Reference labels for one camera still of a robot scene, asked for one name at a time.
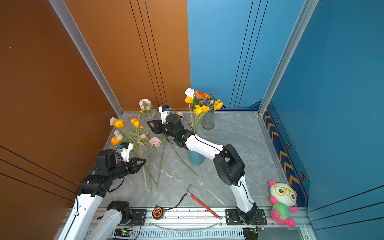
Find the pink peony flower stem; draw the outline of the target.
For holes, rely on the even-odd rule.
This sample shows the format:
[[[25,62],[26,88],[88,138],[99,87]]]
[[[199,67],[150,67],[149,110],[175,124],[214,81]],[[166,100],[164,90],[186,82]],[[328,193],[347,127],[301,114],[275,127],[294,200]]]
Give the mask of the pink peony flower stem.
[[[157,110],[153,108],[153,104],[149,99],[141,99],[139,101],[139,107],[141,110],[137,121],[138,143],[143,146],[144,143],[149,140],[150,133],[146,132],[141,134],[142,129],[144,128],[142,126],[142,120],[144,117],[149,119],[153,118]]]

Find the white rose flower stem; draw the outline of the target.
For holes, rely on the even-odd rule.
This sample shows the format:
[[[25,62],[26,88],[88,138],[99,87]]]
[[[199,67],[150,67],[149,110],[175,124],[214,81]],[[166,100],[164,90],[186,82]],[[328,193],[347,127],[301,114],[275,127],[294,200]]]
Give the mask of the white rose flower stem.
[[[186,95],[185,103],[189,107],[189,112],[190,112],[190,116],[191,116],[190,124],[191,124],[193,131],[195,130],[195,128],[194,128],[194,114],[193,114],[194,93],[195,93],[194,89],[188,88],[185,90],[185,95]]]

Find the yellow poppy flower bunch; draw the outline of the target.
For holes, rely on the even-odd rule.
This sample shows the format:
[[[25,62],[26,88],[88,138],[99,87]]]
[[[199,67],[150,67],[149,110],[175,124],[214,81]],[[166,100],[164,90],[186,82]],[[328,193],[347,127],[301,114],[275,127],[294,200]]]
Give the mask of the yellow poppy flower bunch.
[[[224,103],[221,100],[201,100],[195,97],[186,97],[185,103],[189,106],[191,120],[190,126],[195,134],[199,127],[211,130],[215,127],[215,111],[220,110]]]

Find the blue ceramic cylinder vase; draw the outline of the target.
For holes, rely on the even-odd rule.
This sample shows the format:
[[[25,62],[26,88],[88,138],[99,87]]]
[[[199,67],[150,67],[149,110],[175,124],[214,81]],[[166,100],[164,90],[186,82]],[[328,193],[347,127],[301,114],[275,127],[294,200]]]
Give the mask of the blue ceramic cylinder vase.
[[[189,151],[189,161],[191,164],[198,166],[201,165],[205,160],[205,156],[195,151]]]

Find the orange gerbera flower stem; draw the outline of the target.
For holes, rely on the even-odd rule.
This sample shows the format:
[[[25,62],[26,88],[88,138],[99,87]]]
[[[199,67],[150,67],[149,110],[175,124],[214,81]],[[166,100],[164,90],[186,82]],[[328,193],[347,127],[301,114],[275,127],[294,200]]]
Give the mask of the orange gerbera flower stem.
[[[198,125],[200,120],[202,120],[207,112],[211,110],[211,95],[207,93],[202,93],[200,91],[195,91],[194,101],[193,101],[193,110],[195,114],[194,118],[194,128],[195,132],[198,130]]]

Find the clear ribbed glass vase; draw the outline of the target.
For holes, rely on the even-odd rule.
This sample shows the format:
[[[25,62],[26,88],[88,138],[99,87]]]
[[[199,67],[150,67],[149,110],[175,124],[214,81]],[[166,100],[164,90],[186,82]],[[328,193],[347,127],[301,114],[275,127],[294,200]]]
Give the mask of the clear ribbed glass vase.
[[[214,111],[209,111],[205,114],[204,118],[201,120],[201,125],[206,130],[211,130],[215,127],[215,115]]]

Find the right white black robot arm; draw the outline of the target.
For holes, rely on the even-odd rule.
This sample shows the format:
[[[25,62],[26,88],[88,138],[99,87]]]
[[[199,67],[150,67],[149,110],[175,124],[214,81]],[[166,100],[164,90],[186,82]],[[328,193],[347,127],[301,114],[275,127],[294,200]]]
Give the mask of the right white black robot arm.
[[[222,146],[204,140],[186,129],[177,114],[169,114],[147,124],[153,133],[170,137],[178,147],[197,152],[213,161],[221,181],[231,187],[241,222],[251,225],[257,221],[259,208],[246,184],[245,163],[232,145]]]

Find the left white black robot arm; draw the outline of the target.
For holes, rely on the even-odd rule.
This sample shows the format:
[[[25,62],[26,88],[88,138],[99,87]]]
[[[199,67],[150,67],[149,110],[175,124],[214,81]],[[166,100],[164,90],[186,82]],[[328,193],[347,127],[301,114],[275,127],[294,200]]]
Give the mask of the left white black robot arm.
[[[129,203],[113,201],[94,230],[86,236],[94,214],[102,203],[114,180],[136,174],[146,159],[129,158],[128,153],[103,150],[96,156],[95,173],[86,176],[77,189],[76,199],[69,219],[61,231],[59,240],[106,240],[119,224],[132,219]]]

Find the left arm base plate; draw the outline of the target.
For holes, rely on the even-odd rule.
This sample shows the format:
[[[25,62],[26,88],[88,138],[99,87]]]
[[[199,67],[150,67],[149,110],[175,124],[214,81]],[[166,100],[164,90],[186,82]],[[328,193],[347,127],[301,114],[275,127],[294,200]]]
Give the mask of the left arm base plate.
[[[102,224],[116,224],[116,226],[143,226],[146,221],[147,210],[133,209],[128,216],[124,211],[107,210],[102,218]]]

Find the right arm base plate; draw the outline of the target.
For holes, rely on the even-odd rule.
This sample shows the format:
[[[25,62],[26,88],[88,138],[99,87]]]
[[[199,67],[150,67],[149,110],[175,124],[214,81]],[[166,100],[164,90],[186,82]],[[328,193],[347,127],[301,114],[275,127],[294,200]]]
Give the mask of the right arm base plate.
[[[268,224],[267,217],[262,209],[256,209],[249,213],[243,213],[238,209],[226,209],[225,214],[228,226],[266,226]]]

